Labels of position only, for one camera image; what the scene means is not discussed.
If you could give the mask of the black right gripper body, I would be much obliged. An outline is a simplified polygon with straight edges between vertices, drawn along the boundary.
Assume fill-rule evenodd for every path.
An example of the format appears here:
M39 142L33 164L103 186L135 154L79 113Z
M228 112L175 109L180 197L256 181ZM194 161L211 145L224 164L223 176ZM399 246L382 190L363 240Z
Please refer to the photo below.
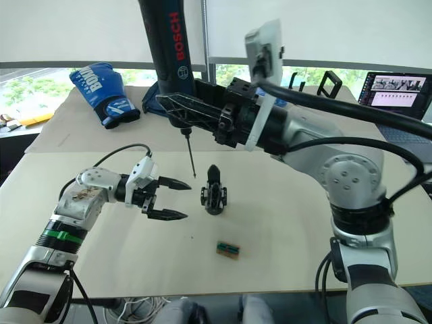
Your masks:
M246 144L259 112L258 98L257 87L233 78L223 92L222 110L213 133L218 144L232 148Z

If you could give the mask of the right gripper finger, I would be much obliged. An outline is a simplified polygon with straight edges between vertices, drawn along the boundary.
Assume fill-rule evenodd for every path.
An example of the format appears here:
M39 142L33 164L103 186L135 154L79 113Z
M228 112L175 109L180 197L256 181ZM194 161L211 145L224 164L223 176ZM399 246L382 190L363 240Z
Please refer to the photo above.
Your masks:
M226 87L195 79L196 98L204 103L224 103Z
M215 132L219 128L224 104L207 103L182 93L158 94L156 101L176 127L194 126L208 132Z

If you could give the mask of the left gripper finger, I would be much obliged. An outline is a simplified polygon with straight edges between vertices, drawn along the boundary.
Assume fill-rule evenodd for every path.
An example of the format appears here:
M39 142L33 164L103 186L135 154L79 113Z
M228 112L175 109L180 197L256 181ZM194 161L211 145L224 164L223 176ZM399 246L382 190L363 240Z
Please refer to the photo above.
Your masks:
M191 186L187 183L168 177L159 176L158 185L164 186L172 190L191 190Z
M187 214L171 209L156 210L153 209L147 213L149 219L160 220L160 221L175 221L181 220L188 217Z

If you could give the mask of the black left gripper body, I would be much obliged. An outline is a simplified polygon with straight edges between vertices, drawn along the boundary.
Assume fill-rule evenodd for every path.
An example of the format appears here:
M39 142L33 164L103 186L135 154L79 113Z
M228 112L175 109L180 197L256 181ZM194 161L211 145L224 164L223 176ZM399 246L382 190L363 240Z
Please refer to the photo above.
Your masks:
M141 208L141 213L148 218L161 218L161 212L154 209L156 202L156 190L159 187L159 181L153 180L144 188L133 191L133 204Z

